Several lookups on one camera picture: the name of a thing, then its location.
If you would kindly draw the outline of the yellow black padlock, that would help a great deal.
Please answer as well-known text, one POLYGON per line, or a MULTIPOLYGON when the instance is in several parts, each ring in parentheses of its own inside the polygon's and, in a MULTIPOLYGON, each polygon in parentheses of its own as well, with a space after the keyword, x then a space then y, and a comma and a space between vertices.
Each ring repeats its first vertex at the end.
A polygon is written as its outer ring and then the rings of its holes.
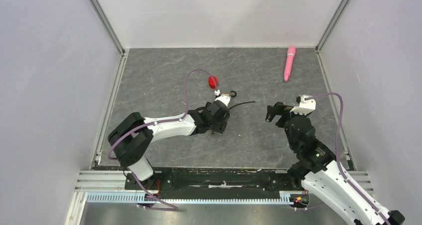
POLYGON ((237 96, 237 92, 234 90, 230 90, 228 93, 225 93, 225 95, 230 98, 235 98, 237 96))

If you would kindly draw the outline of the pink pen-shaped stick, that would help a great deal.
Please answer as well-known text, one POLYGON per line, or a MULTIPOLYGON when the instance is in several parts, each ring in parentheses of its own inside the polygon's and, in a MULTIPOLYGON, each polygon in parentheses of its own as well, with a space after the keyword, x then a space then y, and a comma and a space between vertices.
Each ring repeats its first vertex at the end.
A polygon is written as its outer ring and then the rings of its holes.
POLYGON ((296 48, 295 46, 290 46, 287 50, 287 56, 286 56, 286 63, 285 63, 285 68, 284 68, 284 81, 287 82, 290 75, 291 75, 291 70, 292 70, 292 66, 293 66, 293 60, 296 54, 296 48))

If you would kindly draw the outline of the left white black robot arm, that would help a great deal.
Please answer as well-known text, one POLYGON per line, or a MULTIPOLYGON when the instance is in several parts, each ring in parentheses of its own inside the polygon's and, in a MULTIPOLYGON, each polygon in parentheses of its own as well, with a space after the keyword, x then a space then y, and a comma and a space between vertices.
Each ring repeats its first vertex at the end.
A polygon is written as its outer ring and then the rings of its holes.
POLYGON ((204 134, 210 130, 224 133, 230 100, 223 94, 187 114, 162 118, 143 117, 139 112, 133 112, 108 135, 111 152, 120 166, 128 168, 137 177, 142 188, 151 189, 155 186, 156 176, 144 155, 148 146, 169 137, 204 134))

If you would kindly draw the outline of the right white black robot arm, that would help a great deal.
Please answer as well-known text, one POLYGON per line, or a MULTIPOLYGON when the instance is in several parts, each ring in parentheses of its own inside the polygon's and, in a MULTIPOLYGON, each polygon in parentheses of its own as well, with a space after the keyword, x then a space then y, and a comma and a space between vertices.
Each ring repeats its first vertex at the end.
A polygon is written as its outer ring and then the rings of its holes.
POLYGON ((401 225, 404 215, 378 203, 353 179, 331 149, 316 138, 309 114, 315 102, 288 106, 277 102, 267 107, 266 121, 280 116, 276 126, 283 128, 289 147, 298 158, 287 181, 293 189, 316 195, 349 225, 401 225))

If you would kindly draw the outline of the red cylindrical cap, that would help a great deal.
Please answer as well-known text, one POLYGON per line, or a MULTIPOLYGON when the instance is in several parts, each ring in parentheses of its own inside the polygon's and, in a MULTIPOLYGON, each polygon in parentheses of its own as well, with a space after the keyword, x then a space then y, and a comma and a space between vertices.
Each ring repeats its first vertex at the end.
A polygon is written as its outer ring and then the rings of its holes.
POLYGON ((218 86, 218 79, 216 78, 216 76, 209 76, 208 84, 211 89, 216 89, 218 86))

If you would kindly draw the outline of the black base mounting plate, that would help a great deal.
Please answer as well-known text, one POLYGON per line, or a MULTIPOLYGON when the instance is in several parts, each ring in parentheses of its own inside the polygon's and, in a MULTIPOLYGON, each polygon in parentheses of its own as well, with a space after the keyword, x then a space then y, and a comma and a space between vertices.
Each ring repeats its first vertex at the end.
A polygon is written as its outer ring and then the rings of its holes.
POLYGON ((156 167, 142 182, 161 199, 276 199, 280 192, 309 192, 285 170, 156 167))

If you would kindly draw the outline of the right aluminium frame rail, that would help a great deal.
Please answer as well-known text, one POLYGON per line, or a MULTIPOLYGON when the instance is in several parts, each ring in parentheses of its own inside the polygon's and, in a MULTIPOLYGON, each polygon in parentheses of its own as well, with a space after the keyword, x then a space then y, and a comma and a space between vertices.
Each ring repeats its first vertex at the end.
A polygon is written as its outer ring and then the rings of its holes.
MULTIPOLYGON (((323 34, 318 41, 315 51, 318 58, 318 62, 322 71, 324 83, 328 92, 333 92, 333 85, 335 84, 335 77, 332 73, 332 69, 339 68, 338 66, 333 66, 327 64, 331 62, 334 56, 339 57, 340 52, 338 49, 334 49, 331 45, 334 43, 332 39, 333 33, 335 32, 336 26, 340 22, 342 15, 344 14, 346 7, 350 3, 351 0, 340 0, 334 13, 332 14, 329 23, 327 24, 323 34)), ((340 122, 340 130, 339 130, 339 138, 341 139, 341 143, 344 149, 344 158, 347 162, 347 169, 348 171, 355 171, 355 165, 353 163, 353 158, 350 154, 349 149, 349 140, 347 138, 347 133, 345 133, 344 128, 342 127, 342 119, 340 119, 340 102, 336 99, 336 96, 329 96, 330 104, 332 106, 334 112, 334 118, 336 122, 340 122)))

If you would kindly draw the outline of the aluminium frame rail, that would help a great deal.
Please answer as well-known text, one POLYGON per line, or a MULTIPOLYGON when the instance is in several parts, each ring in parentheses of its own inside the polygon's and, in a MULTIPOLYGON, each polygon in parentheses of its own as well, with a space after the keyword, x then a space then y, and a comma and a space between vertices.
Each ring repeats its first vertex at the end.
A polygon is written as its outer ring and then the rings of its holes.
POLYGON ((93 169, 96 165, 98 165, 98 163, 101 160, 103 142, 106 136, 106 129, 109 123, 111 113, 112 113, 113 104, 117 96, 119 83, 121 81, 121 77, 122 77, 123 70, 126 64, 128 53, 126 52, 126 49, 124 48, 120 39, 118 38, 118 35, 116 34, 110 20, 108 19, 106 12, 101 6, 100 1, 99 0, 88 0, 88 1, 90 2, 94 12, 96 13, 98 19, 100 20, 100 23, 105 29, 108 37, 110 38, 118 54, 118 65, 113 74, 111 87, 108 90, 104 116, 102 118, 98 135, 95 140, 95 150, 93 153, 93 158, 92 158, 92 162, 90 166, 90 168, 93 169))
MULTIPOLYGON (((323 34, 318 41, 315 51, 318 58, 318 62, 322 71, 324 83, 328 92, 333 92, 333 85, 335 84, 335 77, 332 73, 332 69, 339 68, 338 66, 333 66, 327 64, 331 62, 334 56, 339 57, 340 52, 338 49, 334 49, 331 45, 334 43, 332 39, 333 33, 335 32, 336 26, 340 22, 342 15, 344 14, 346 7, 350 3, 351 0, 340 0, 334 13, 332 14, 329 23, 327 24, 323 34)), ((348 171, 355 171, 355 165, 353 163, 353 158, 350 154, 349 149, 349 140, 347 138, 347 133, 345 133, 344 128, 342 127, 342 119, 340 119, 340 102, 336 99, 336 96, 329 96, 330 104, 332 106, 334 112, 334 118, 336 122, 340 122, 340 130, 339 130, 339 138, 341 139, 341 143, 344 149, 344 158, 347 162, 347 169, 348 171)))

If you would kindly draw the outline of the left aluminium frame rail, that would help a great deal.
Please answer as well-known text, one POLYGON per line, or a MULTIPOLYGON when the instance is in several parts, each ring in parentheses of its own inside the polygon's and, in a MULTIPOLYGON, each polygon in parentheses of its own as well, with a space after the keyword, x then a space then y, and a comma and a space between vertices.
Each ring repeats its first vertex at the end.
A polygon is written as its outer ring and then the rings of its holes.
POLYGON ((119 83, 121 81, 121 77, 122 77, 123 70, 126 64, 128 53, 126 52, 126 49, 124 48, 120 39, 118 38, 118 35, 116 34, 110 20, 108 19, 106 12, 101 6, 100 1, 99 0, 88 0, 88 1, 90 2, 94 12, 96 13, 98 19, 100 20, 100 23, 105 29, 108 37, 110 38, 118 54, 118 65, 113 74, 111 87, 108 90, 104 116, 102 118, 98 135, 95 140, 95 150, 93 153, 93 158, 92 158, 92 162, 90 166, 90 168, 93 169, 96 165, 98 165, 98 163, 101 160, 103 142, 106 136, 106 129, 109 123, 111 113, 112 113, 113 104, 117 96, 119 83))

